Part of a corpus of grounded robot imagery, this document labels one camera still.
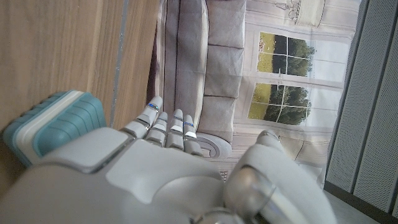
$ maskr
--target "sofa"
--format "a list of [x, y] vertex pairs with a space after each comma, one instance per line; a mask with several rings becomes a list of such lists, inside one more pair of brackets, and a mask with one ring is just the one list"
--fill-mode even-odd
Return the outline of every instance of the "sofa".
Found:
[[246, 0], [164, 0], [161, 9], [163, 110], [190, 114], [208, 157], [226, 158], [243, 74]]

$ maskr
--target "wooden table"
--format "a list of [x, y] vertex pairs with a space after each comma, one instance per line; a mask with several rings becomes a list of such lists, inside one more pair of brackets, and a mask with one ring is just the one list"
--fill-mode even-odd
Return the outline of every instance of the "wooden table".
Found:
[[[159, 0], [1, 0], [0, 130], [53, 93], [90, 91], [116, 129], [146, 103]], [[24, 166], [0, 141], [0, 197]]]

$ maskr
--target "gray panel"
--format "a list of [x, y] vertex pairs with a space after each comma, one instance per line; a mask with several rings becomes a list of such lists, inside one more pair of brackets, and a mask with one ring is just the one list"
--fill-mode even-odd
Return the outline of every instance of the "gray panel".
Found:
[[352, 192], [368, 132], [390, 33], [395, 0], [370, 1], [331, 155], [327, 181]]
[[398, 178], [398, 27], [392, 40], [354, 195], [389, 212]]
[[338, 117], [336, 120], [335, 128], [333, 129], [333, 133], [331, 135], [331, 140], [330, 140], [329, 147], [328, 147], [328, 165], [327, 165], [327, 169], [326, 169], [326, 177], [328, 175], [328, 168], [329, 168], [330, 159], [331, 159], [331, 152], [335, 145], [336, 134], [337, 134], [338, 126], [340, 123], [341, 110], [343, 109], [344, 101], [345, 101], [345, 98], [347, 95], [347, 86], [349, 84], [349, 79], [351, 78], [351, 72], [352, 72], [352, 69], [354, 66], [356, 51], [358, 50], [358, 44], [359, 44], [359, 40], [361, 38], [363, 22], [364, 22], [364, 18], [366, 16], [366, 11], [368, 9], [368, 2], [369, 2], [369, 0], [362, 0], [361, 4], [359, 5], [358, 20], [356, 21], [356, 32], [355, 32], [355, 35], [352, 40], [351, 46], [349, 48], [349, 53], [348, 53], [344, 92], [343, 92], [343, 95], [341, 96]]
[[392, 211], [392, 215], [396, 218], [398, 218], [398, 198], [396, 200], [396, 205], [394, 207], [394, 210]]

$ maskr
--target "tree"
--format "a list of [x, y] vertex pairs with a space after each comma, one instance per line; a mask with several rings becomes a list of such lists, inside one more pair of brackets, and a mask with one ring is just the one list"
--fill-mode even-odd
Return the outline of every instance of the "tree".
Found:
[[[307, 98], [308, 91], [300, 87], [292, 86], [271, 86], [270, 104], [281, 105], [282, 97], [285, 107], [269, 105], [267, 107], [264, 120], [277, 121], [282, 124], [298, 125], [307, 118], [310, 114], [311, 102]], [[288, 106], [302, 106], [302, 108], [288, 107]]]
[[286, 37], [275, 35], [275, 54], [287, 54], [289, 56], [287, 61], [286, 71], [286, 57], [281, 55], [273, 55], [272, 57], [272, 72], [288, 73], [289, 75], [297, 75], [306, 77], [308, 72], [312, 70], [312, 58], [315, 49], [307, 45], [305, 40], [288, 38], [286, 49]]

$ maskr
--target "wooden surface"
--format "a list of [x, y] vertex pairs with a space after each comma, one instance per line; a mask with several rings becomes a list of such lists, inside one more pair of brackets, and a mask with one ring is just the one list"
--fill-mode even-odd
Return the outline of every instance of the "wooden surface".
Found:
[[[132, 120], [146, 102], [158, 5], [159, 0], [0, 0], [0, 130], [51, 94], [70, 89], [98, 97], [115, 128]], [[0, 142], [0, 196], [23, 170]]]
[[157, 17], [159, 3], [156, 1], [129, 1], [126, 30], [123, 44], [121, 71], [119, 77], [118, 97], [125, 100], [116, 101], [113, 128], [119, 129], [136, 118], [144, 108], [148, 83], [150, 59], [154, 44], [156, 20], [134, 21], [143, 17]]

